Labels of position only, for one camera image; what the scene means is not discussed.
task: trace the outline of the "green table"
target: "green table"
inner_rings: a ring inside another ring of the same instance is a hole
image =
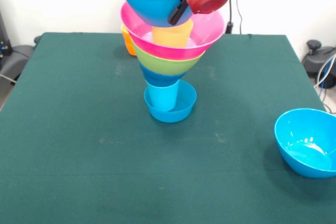
[[[336,180],[298,176],[274,123],[323,109],[285,36],[225,35],[164,124],[120,34],[44,34],[0,113],[0,223],[335,223]]]

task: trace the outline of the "white wall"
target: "white wall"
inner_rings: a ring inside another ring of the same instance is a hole
[[[123,0],[0,0],[12,43],[32,44],[46,31],[119,32]],[[243,33],[286,34],[302,57],[306,41],[336,45],[335,0],[239,0]],[[222,12],[228,17],[228,5]],[[238,33],[239,17],[234,9]]]

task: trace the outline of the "stacked bowls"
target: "stacked bowls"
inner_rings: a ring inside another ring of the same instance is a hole
[[[147,82],[144,99],[149,111],[162,122],[187,118],[196,91],[181,78],[224,33],[219,12],[193,15],[188,8],[176,26],[168,18],[180,0],[126,0],[121,9]]]

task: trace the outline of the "green bowl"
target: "green bowl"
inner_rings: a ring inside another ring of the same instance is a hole
[[[167,60],[146,53],[134,42],[133,45],[135,52],[137,52],[136,56],[138,57],[138,60],[141,62],[141,64],[153,72],[167,74],[169,76],[186,73],[200,60],[204,54],[203,53],[197,58],[191,60]]]

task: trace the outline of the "floor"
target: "floor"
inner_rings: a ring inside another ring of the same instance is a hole
[[[324,98],[324,91],[321,95],[321,100]],[[324,100],[324,103],[330,107],[333,113],[336,113],[336,87],[327,90],[327,96]]]
[[[13,86],[10,84],[9,81],[1,80],[0,81],[0,112],[5,105]]]

